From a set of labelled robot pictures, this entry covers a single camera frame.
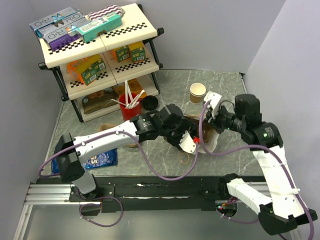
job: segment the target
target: black and white checkered strip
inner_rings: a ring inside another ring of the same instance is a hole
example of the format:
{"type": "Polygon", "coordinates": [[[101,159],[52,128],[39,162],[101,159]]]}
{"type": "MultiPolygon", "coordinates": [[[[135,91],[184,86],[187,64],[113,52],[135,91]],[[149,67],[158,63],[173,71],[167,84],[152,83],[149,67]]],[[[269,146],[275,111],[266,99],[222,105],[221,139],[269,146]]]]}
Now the black and white checkered strip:
{"type": "Polygon", "coordinates": [[[49,55],[52,55],[52,54],[58,54],[60,52],[64,52],[66,50],[69,50],[69,49],[74,49],[74,48],[77,48],[77,47],[80,47],[80,46],[84,46],[85,44],[90,44],[90,43],[94,43],[96,40],[93,39],[92,41],[89,41],[87,43],[85,43],[82,39],[80,39],[80,41],[73,41],[71,43],[68,43],[67,45],[64,45],[62,47],[60,47],[59,49],[53,51],[51,48],[48,49],[49,51],[49,55]]]}
{"type": "MultiPolygon", "coordinates": [[[[96,81],[99,80],[99,79],[106,78],[106,77],[108,77],[108,76],[109,76],[109,75],[108,75],[108,73],[107,73],[106,71],[101,72],[101,73],[99,73],[99,75],[97,76],[96,81]]],[[[71,88],[73,89],[74,87],[79,87],[79,86],[81,86],[81,85],[84,85],[84,83],[82,83],[81,81],[76,80],[76,81],[70,82],[70,85],[71,85],[71,88]]]]}
{"type": "Polygon", "coordinates": [[[143,28],[147,28],[148,26],[146,25],[145,22],[143,23],[139,23],[136,25],[132,25],[132,26],[128,26],[126,28],[121,28],[119,30],[114,30],[114,31],[109,31],[107,33],[105,33],[105,37],[106,38],[110,38],[110,37],[114,37],[116,35],[121,35],[121,34],[126,34],[126,33],[130,33],[132,31],[137,31],[139,29],[143,29],[143,28]]]}
{"type": "Polygon", "coordinates": [[[121,66],[121,67],[116,67],[115,70],[116,70],[117,73],[120,73],[120,72],[124,72],[126,70],[134,69],[136,67],[145,65],[147,63],[151,63],[149,58],[146,58],[144,61],[133,62],[133,63],[130,63],[128,65],[124,65],[124,66],[121,66]]]}

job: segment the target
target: blue packet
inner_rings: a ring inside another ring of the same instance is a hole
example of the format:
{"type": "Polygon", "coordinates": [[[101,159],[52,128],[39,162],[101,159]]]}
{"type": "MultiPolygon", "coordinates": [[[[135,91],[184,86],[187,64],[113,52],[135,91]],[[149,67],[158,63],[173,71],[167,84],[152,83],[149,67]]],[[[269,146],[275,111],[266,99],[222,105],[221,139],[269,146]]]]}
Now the blue packet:
{"type": "MultiPolygon", "coordinates": [[[[98,169],[102,167],[115,166],[118,164],[118,152],[117,149],[112,149],[110,151],[102,152],[97,156],[93,156],[87,162],[83,163],[83,166],[90,169],[98,169]]],[[[56,159],[51,161],[51,172],[52,174],[58,174],[58,164],[56,159]]]]}

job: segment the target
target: red container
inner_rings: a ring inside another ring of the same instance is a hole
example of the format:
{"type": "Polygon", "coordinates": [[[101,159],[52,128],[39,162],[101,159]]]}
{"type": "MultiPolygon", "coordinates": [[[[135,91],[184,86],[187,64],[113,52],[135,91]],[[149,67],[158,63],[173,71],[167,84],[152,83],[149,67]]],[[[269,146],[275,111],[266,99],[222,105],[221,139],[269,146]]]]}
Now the red container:
{"type": "MultiPolygon", "coordinates": [[[[134,99],[137,94],[135,93],[131,93],[132,98],[134,99]]],[[[119,97],[119,102],[126,104],[126,96],[123,94],[119,97]]],[[[121,109],[121,113],[122,113],[122,118],[124,121],[130,120],[131,118],[133,118],[134,116],[141,114],[141,103],[140,103],[140,99],[138,100],[139,104],[131,109],[126,109],[126,107],[122,104],[120,105],[120,109],[121,109]]]]}

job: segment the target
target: black lid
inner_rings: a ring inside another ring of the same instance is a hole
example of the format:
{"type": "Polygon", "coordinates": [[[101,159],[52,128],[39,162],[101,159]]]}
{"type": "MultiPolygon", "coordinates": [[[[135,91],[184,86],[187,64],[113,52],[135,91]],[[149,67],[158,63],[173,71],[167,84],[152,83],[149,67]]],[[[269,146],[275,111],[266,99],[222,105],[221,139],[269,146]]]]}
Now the black lid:
{"type": "Polygon", "coordinates": [[[141,103],[144,109],[148,111],[155,110],[158,107],[158,99],[155,96],[146,96],[141,103]]]}

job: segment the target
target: shelf tier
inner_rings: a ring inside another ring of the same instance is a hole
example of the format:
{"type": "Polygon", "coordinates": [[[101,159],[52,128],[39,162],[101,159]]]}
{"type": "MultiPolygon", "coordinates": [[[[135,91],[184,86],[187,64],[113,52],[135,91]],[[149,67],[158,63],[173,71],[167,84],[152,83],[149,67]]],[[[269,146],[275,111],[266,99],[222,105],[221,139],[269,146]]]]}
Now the shelf tier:
{"type": "Polygon", "coordinates": [[[136,3],[122,8],[125,11],[122,25],[100,36],[106,51],[158,36],[136,3]]]}
{"type": "Polygon", "coordinates": [[[159,70],[159,66],[148,49],[146,47],[144,49],[146,59],[138,62],[132,62],[130,57],[122,62],[118,62],[112,56],[111,51],[103,53],[118,84],[123,83],[125,80],[135,79],[159,70]]]}
{"type": "Polygon", "coordinates": [[[70,75],[67,72],[66,64],[60,67],[70,100],[74,100],[95,93],[97,91],[110,88],[117,84],[117,81],[115,80],[115,77],[110,70],[108,61],[106,60],[105,56],[102,53],[100,54],[100,56],[103,59],[106,68],[100,70],[97,73],[97,80],[90,83],[88,86],[86,86],[85,84],[74,78],[72,75],[70,75]]]}
{"type": "Polygon", "coordinates": [[[158,35],[157,30],[136,3],[122,8],[125,10],[122,25],[88,43],[79,38],[56,51],[52,51],[49,44],[43,38],[40,38],[39,42],[46,66],[48,68],[57,67],[111,49],[154,38],[158,35]]]}
{"type": "MultiPolygon", "coordinates": [[[[137,80],[139,81],[141,87],[145,90],[145,92],[148,96],[149,95],[156,96],[159,94],[158,90],[156,89],[156,87],[154,85],[154,82],[151,80],[151,78],[148,75],[138,77],[137,80]]],[[[119,104],[116,104],[116,105],[113,105],[113,106],[110,106],[107,108],[100,109],[100,110],[95,111],[90,114],[84,114],[84,108],[82,106],[81,99],[78,98],[76,103],[77,103],[77,106],[81,112],[82,119],[84,122],[90,121],[92,119],[101,117],[103,115],[109,114],[111,112],[114,112],[114,111],[120,109],[119,104]]]]}

